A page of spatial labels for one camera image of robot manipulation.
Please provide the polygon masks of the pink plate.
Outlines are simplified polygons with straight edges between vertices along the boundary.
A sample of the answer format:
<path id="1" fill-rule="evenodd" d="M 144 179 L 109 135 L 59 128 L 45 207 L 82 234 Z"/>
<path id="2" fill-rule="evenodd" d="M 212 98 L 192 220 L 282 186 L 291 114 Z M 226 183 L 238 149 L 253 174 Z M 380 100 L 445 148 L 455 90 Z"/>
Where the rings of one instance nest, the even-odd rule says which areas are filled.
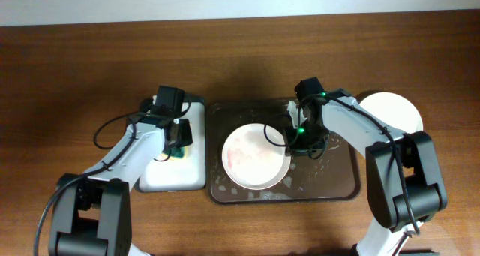
<path id="1" fill-rule="evenodd" d="M 225 140 L 221 162 L 227 176 L 250 190 L 277 185 L 290 168 L 283 135 L 261 123 L 243 125 Z"/>

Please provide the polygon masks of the cream plate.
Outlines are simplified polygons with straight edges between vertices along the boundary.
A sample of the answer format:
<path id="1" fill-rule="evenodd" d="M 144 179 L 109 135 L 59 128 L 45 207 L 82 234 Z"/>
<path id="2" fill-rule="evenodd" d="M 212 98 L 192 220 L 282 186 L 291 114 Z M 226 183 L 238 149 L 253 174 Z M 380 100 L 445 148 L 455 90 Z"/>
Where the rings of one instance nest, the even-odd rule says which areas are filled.
<path id="1" fill-rule="evenodd" d="M 405 97 L 391 92 L 376 92 L 359 103 L 366 111 L 384 123 L 414 133 L 424 129 L 417 108 Z"/>

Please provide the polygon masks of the green and yellow sponge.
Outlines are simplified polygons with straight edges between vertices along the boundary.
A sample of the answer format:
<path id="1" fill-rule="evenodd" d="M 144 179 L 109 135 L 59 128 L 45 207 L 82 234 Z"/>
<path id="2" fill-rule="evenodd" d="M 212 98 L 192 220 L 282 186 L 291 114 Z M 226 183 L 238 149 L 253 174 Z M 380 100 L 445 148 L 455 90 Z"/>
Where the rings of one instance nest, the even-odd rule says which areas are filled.
<path id="1" fill-rule="evenodd" d="M 168 159 L 183 159 L 186 158 L 188 155 L 188 148 L 187 147 L 173 147 L 165 150 L 163 152 Z"/>

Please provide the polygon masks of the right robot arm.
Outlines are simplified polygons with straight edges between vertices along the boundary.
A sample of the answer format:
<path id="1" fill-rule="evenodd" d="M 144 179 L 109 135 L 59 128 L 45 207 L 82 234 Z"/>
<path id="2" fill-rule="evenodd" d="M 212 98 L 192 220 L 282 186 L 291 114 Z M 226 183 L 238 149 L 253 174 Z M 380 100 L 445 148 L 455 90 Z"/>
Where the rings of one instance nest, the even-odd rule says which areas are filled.
<path id="1" fill-rule="evenodd" d="M 291 156 L 320 158 L 336 133 L 366 160 L 367 200 L 373 221 L 354 255 L 399 255 L 448 203 L 431 137 L 407 133 L 369 113 L 344 89 L 327 92 L 316 77 L 294 88 L 297 116 L 285 130 Z"/>

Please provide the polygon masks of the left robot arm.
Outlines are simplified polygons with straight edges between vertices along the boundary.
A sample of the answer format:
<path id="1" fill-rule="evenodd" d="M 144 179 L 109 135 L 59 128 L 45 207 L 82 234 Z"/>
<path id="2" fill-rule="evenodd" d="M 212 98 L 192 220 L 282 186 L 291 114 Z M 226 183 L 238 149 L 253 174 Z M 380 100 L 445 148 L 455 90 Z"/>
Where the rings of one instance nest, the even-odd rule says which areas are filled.
<path id="1" fill-rule="evenodd" d="M 185 118 L 191 100 L 185 91 L 160 86 L 136 112 L 127 113 L 124 136 L 93 167 L 66 173 L 42 217 L 52 216 L 51 255 L 141 255 L 132 243 L 132 188 L 147 166 L 193 142 Z"/>

